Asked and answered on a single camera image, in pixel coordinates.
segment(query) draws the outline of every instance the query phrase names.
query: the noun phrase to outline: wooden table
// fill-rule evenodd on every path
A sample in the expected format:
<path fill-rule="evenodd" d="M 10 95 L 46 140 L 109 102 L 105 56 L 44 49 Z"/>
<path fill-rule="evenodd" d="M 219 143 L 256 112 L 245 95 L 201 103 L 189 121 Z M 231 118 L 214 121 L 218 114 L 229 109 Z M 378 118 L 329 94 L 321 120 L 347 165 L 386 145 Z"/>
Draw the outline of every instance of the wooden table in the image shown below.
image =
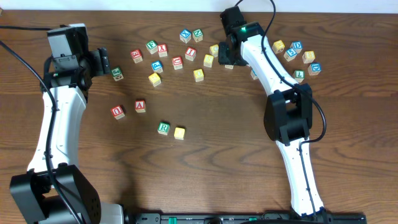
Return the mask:
<path fill-rule="evenodd" d="M 80 127 L 80 169 L 101 200 L 165 213 L 262 213 L 288 210 L 290 188 L 282 156 L 264 130 L 266 96 L 249 67 L 203 67 L 209 46 L 225 40 L 219 13 L 4 11 L 1 25 L 57 27 L 84 22 L 90 50 L 106 47 L 124 79 L 93 79 Z M 266 26 L 269 13 L 244 13 Z M 184 44 L 179 32 L 201 28 L 204 40 Z M 301 40 L 314 50 L 323 71 L 304 81 L 312 87 L 328 121 L 320 143 L 311 145 L 317 187 L 332 212 L 364 212 L 369 223 L 396 223 L 398 208 L 398 16 L 377 14 L 278 13 L 269 40 L 285 45 Z M 40 74 L 51 54 L 45 32 L 2 30 L 0 39 Z M 166 43 L 162 84 L 148 76 L 158 60 L 145 43 Z M 187 46 L 194 62 L 174 70 L 171 58 Z M 135 64 L 130 51 L 140 49 Z M 43 116 L 42 94 L 34 76 L 0 49 L 0 214 L 2 223 L 23 223 L 10 193 L 13 175 L 32 159 Z M 289 73 L 307 69 L 302 53 L 286 62 Z M 205 80 L 195 83 L 193 70 Z M 134 111 L 144 98 L 147 112 Z M 122 104 L 117 121 L 110 109 Z M 168 136 L 157 133 L 171 123 Z M 184 141 L 173 137 L 185 126 Z M 311 134 L 322 128 L 314 108 Z"/>

